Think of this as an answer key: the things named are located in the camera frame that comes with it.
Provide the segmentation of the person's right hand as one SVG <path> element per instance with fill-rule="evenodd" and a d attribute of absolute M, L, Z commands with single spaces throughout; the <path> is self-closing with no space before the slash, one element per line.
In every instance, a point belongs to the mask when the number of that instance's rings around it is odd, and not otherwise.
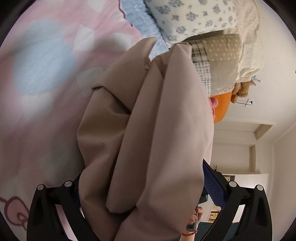
<path fill-rule="evenodd" d="M 187 223 L 185 231 L 182 232 L 182 235 L 189 236 L 197 232 L 198 224 L 202 219 L 203 213 L 204 211 L 201 206 L 196 207 Z"/>

